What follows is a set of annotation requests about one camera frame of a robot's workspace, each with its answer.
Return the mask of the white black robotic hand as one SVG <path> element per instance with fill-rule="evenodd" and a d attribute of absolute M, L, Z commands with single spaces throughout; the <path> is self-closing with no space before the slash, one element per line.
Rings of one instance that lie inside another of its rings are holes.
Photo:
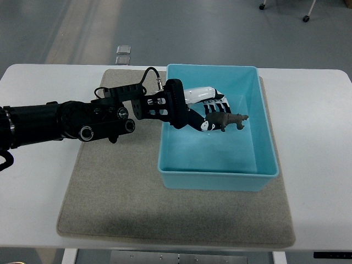
<path fill-rule="evenodd" d="M 164 86 L 174 92 L 179 113 L 187 125 L 197 131 L 215 130 L 205 117 L 212 112 L 232 113 L 226 96 L 212 86 L 200 86 L 184 89 L 179 79 L 169 79 Z"/>

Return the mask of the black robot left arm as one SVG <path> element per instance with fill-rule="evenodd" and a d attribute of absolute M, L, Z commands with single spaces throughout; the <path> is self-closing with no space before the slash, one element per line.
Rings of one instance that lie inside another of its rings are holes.
<path fill-rule="evenodd" d="M 89 103 L 48 102 L 36 106 L 1 108 L 1 156 L 10 158 L 10 149 L 40 142 L 79 139 L 89 142 L 108 139 L 116 143 L 121 135 L 135 130 L 134 120 L 124 102 L 133 104 L 138 120 L 172 119 L 172 82 L 162 82 L 154 67 L 145 70 L 136 84 L 100 87 L 102 97 Z"/>

